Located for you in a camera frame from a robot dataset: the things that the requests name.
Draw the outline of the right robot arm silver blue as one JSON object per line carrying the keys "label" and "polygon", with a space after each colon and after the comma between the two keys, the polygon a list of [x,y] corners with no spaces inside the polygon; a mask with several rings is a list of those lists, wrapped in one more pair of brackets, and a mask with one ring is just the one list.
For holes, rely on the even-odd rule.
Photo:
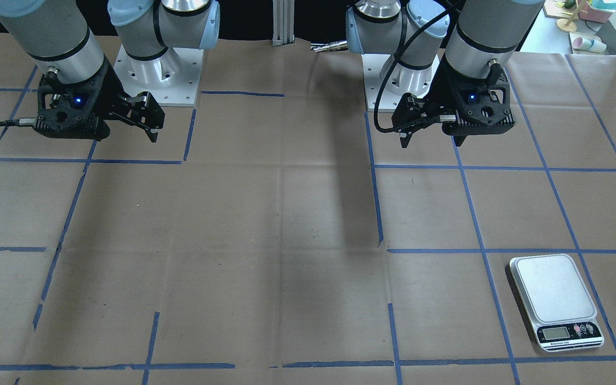
{"label": "right robot arm silver blue", "polygon": [[156,142],[165,112],[153,90],[185,79],[178,49],[213,49],[217,1],[110,1],[110,22],[140,86],[130,95],[75,1],[0,1],[0,22],[36,63],[37,114],[4,125],[30,126],[47,138],[102,141],[119,120]]}

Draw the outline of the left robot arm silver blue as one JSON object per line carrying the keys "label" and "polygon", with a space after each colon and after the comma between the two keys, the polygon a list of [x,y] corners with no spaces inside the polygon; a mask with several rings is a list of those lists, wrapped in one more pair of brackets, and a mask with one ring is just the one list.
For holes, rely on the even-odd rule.
{"label": "left robot arm silver blue", "polygon": [[456,146],[508,132],[515,119],[505,65],[541,1],[354,1],[346,41],[359,54],[387,55],[373,122],[406,148],[439,124]]}

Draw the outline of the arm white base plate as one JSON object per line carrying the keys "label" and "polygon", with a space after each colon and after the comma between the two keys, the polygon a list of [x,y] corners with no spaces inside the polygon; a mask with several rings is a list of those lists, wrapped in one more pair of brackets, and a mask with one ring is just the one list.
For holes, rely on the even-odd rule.
{"label": "arm white base plate", "polygon": [[[443,49],[438,51],[430,67],[412,70],[398,64],[384,88],[379,103],[379,112],[394,112],[404,93],[411,93],[423,98],[431,88],[431,82],[440,65]],[[363,60],[364,88],[367,111],[374,112],[378,92],[390,66],[390,56],[381,54],[364,54]]]}
{"label": "arm white base plate", "polygon": [[121,46],[113,69],[132,97],[148,91],[161,106],[195,107],[205,52],[176,47],[160,58],[140,61]]}

